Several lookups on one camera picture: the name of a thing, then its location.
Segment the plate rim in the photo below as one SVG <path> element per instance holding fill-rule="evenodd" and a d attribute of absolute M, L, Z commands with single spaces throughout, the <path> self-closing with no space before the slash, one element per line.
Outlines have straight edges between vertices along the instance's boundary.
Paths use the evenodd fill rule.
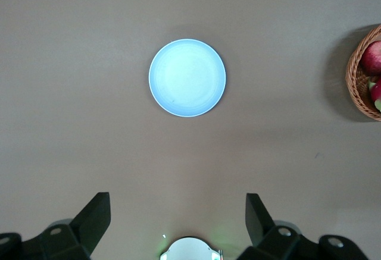
<path fill-rule="evenodd" d="M 165 49 L 167 49 L 170 45 L 174 44 L 174 43 L 179 43 L 179 42 L 186 42 L 186 41 L 192 41 L 192 42 L 197 42 L 197 43 L 200 43 L 202 44 L 203 46 L 206 46 L 211 52 L 215 53 L 216 56 L 218 57 L 218 60 L 221 62 L 221 65 L 222 65 L 222 72 L 223 72 L 223 85 L 222 85 L 222 90 L 221 92 L 218 94 L 218 98 L 217 100 L 211 105 L 208 107 L 207 110 L 204 110 L 200 113 L 196 113 L 196 114 L 192 114 L 192 115 L 184 115 L 184 114 L 178 114 L 178 113 L 175 113 L 175 112 L 172 112 L 170 111 L 169 109 L 165 108 L 164 105 L 162 105 L 157 97 L 155 96 L 154 94 L 154 91 L 152 90 L 152 84 L 151 84 L 151 73 L 153 71 L 152 69 L 152 66 L 154 65 L 154 62 L 155 60 L 157 59 L 157 57 L 159 56 L 160 53 L 162 53 L 163 51 L 165 51 Z M 203 41 L 200 41 L 200 40 L 197 40 L 197 39 L 191 39 L 191 38 L 184 38 L 184 39 L 178 39 L 178 40 L 174 40 L 174 41 L 171 41 L 170 43 L 164 45 L 154 56 L 154 58 L 152 59 L 151 61 L 151 65 L 149 66 L 149 73 L 148 73 L 148 83 L 149 83 L 149 89 L 151 91 L 151 94 L 152 96 L 154 97 L 155 101 L 157 102 L 157 104 L 162 108 L 164 109 L 165 111 L 167 111 L 168 113 L 170 114 L 173 114 L 175 116 L 178 116 L 178 117 L 196 117 L 196 116 L 200 116 L 202 114 L 205 114 L 207 113 L 208 111 L 212 110 L 216 105 L 217 103 L 220 101 L 220 99 L 222 98 L 223 96 L 223 93 L 225 91 L 225 87 L 226 87 L 226 69 L 225 69 L 225 65 L 223 63 L 223 60 L 221 58 L 221 56 L 218 54 L 218 52 L 213 49 L 210 45 L 208 45 L 207 43 L 203 42 Z"/>

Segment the red apple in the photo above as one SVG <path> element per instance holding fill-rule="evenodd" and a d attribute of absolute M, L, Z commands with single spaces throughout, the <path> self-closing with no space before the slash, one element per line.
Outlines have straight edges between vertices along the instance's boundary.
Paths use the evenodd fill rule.
<path fill-rule="evenodd" d="M 376 108 L 381 111 L 381 79 L 375 83 L 371 82 L 369 79 L 368 86 L 371 100 L 374 102 Z"/>
<path fill-rule="evenodd" d="M 361 57 L 360 65 L 368 76 L 381 75 L 381 41 L 369 44 Z"/>

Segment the white plate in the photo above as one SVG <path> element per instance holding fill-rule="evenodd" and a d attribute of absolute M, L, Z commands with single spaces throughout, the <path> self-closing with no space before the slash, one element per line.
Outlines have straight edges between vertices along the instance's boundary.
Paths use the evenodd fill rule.
<path fill-rule="evenodd" d="M 220 100 L 226 84 L 218 53 L 193 39 L 164 46 L 152 60 L 148 78 L 158 104 L 181 117 L 208 112 Z"/>

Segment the wicker basket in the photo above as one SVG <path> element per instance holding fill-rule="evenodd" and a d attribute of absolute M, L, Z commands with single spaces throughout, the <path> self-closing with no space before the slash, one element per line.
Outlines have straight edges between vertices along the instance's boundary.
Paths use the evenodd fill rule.
<path fill-rule="evenodd" d="M 368 89 L 368 78 L 363 72 L 363 69 L 358 64 L 364 51 L 374 41 L 381 40 L 381 25 L 373 29 L 368 35 L 360 42 L 356 51 L 353 52 L 346 66 L 346 85 L 348 86 L 349 93 L 357 108 L 366 116 L 381 121 L 381 112 L 375 107 L 373 101 L 370 99 Z"/>

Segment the screw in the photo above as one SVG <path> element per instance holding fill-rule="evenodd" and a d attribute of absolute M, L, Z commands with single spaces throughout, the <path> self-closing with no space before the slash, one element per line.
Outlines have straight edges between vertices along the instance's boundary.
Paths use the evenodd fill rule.
<path fill-rule="evenodd" d="M 4 238 L 0 239 L 0 245 L 6 244 L 8 241 L 10 241 L 10 238 L 4 237 Z"/>
<path fill-rule="evenodd" d="M 56 234 L 59 234 L 59 233 L 61 233 L 61 231 L 62 231 L 62 229 L 60 229 L 60 228 L 52 229 L 52 230 L 50 231 L 50 235 L 56 235 Z"/>
<path fill-rule="evenodd" d="M 278 229 L 278 232 L 281 235 L 287 236 L 287 237 L 291 236 L 291 234 L 292 234 L 291 231 L 289 231 L 286 227 L 282 227 L 282 228 Z"/>
<path fill-rule="evenodd" d="M 337 247 L 337 248 L 343 248 L 344 247 L 344 243 L 341 242 L 340 239 L 337 239 L 335 237 L 331 237 L 328 239 L 328 242 L 334 246 L 334 247 Z"/>

